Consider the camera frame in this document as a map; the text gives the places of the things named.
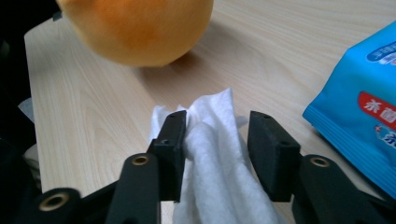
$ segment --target orange fruit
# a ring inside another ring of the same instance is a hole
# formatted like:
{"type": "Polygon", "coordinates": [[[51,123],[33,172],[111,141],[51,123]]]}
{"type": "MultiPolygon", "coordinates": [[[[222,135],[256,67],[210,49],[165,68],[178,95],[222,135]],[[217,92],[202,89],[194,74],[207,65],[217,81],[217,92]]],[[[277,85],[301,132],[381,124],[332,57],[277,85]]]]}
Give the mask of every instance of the orange fruit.
{"type": "Polygon", "coordinates": [[[79,38],[109,60],[163,66],[189,51],[214,0],[57,0],[79,38]]]}

